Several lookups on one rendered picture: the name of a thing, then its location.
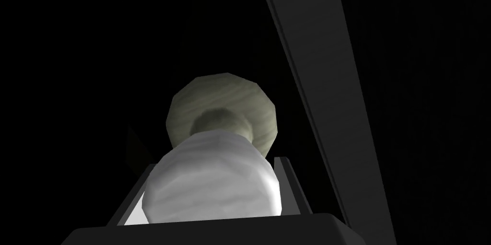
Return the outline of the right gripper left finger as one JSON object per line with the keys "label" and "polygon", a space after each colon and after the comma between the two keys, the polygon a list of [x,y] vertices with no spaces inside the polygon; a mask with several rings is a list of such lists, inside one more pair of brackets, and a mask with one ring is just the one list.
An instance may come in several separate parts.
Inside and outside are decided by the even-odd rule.
{"label": "right gripper left finger", "polygon": [[148,224],[141,206],[147,178],[155,165],[155,163],[152,163],[147,166],[111,217],[107,226]]}

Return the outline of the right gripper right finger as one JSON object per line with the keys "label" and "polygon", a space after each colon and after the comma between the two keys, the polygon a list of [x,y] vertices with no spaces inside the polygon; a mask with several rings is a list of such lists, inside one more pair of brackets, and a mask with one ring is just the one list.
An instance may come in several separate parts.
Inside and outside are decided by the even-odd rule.
{"label": "right gripper right finger", "polygon": [[274,158],[274,172],[281,192],[282,216],[312,214],[290,160],[287,157]]}

